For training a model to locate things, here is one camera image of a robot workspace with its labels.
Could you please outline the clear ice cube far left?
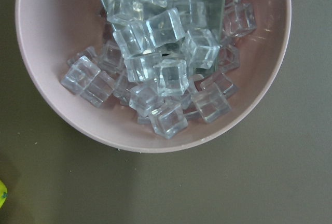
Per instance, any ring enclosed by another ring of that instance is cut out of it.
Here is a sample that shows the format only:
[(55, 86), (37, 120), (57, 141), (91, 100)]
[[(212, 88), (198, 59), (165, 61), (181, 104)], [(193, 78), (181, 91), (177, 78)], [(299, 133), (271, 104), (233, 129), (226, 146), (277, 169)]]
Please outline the clear ice cube far left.
[(60, 83), (73, 94), (81, 94), (100, 72), (101, 69), (83, 55), (72, 64)]

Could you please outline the clear ice cube front bottom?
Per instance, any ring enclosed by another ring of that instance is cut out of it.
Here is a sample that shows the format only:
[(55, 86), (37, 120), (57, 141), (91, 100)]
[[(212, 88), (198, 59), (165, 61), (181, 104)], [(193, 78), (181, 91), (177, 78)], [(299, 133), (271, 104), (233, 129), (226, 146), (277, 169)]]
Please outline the clear ice cube front bottom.
[(171, 139), (188, 127), (188, 121), (179, 102), (166, 101), (152, 110), (148, 116), (154, 132), (166, 139)]

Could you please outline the yellow lemon fruit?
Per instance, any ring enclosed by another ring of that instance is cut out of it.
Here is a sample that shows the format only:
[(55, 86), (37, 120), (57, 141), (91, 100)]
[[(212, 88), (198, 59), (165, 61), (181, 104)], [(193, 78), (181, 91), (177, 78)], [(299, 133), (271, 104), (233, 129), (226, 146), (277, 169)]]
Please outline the yellow lemon fruit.
[(6, 185), (0, 180), (0, 208), (5, 203), (8, 196), (8, 190)]

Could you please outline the clear ice cube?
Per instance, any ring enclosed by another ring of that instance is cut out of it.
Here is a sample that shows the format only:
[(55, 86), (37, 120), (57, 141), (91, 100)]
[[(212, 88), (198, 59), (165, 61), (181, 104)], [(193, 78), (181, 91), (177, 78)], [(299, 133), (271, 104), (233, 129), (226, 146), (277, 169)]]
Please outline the clear ice cube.
[(224, 31), (227, 36), (244, 37), (256, 29), (257, 24), (252, 4), (235, 4), (225, 10)]
[(100, 72), (101, 69), (83, 55), (72, 64), (60, 83), (73, 94), (81, 94)]
[(216, 83), (193, 94), (191, 100), (206, 123), (211, 123), (231, 111), (226, 97)]
[(187, 64), (183, 59), (163, 59), (154, 66), (154, 71), (161, 96), (181, 96), (189, 87)]
[(148, 116), (154, 132), (166, 139), (171, 139), (188, 127), (188, 121), (179, 102), (166, 101), (152, 110)]

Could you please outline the metal ice scoop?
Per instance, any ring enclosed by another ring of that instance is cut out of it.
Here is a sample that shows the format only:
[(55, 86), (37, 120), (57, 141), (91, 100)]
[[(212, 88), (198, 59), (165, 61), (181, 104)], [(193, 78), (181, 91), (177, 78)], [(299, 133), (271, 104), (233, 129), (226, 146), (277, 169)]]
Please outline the metal ice scoop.
[(100, 0), (125, 59), (181, 53), (192, 73), (213, 70), (225, 0)]

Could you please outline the clear ice cube centre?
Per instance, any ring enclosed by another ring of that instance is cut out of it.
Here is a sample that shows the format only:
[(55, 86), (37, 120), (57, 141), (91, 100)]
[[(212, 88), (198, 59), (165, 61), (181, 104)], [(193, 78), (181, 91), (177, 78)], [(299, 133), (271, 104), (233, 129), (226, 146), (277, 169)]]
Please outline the clear ice cube centre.
[(154, 71), (161, 96), (181, 96), (189, 87), (187, 64), (183, 59), (163, 59), (154, 66)]

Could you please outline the clear ice cube upper right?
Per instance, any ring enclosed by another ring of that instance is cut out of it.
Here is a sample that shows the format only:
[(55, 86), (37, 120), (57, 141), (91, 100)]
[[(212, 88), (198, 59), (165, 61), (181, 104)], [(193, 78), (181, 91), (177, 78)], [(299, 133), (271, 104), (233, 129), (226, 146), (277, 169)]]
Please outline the clear ice cube upper right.
[(224, 31), (227, 36), (244, 37), (256, 29), (257, 24), (252, 4), (235, 4), (225, 10)]

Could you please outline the pink bowl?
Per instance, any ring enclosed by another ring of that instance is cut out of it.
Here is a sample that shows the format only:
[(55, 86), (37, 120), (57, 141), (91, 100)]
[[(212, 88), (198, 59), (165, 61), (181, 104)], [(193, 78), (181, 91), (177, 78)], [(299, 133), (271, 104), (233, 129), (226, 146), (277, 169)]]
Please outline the pink bowl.
[(241, 65), (229, 77), (239, 87), (231, 112), (210, 124), (192, 121), (165, 139), (134, 121), (134, 111), (110, 99), (96, 108), (60, 84), (69, 55), (102, 43), (99, 0), (16, 0), (17, 38), (26, 69), (40, 94), (85, 136), (121, 150), (163, 153), (201, 145), (244, 119), (263, 98), (283, 62), (291, 30), (291, 0), (243, 0), (254, 8), (257, 29), (237, 42)]

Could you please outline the clear ice cube right front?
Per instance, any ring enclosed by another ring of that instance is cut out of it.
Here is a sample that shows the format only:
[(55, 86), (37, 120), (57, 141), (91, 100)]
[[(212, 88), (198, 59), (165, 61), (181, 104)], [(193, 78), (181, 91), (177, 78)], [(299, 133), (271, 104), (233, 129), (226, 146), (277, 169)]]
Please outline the clear ice cube right front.
[(193, 94), (191, 100), (206, 123), (211, 123), (231, 111), (226, 97), (216, 83)]

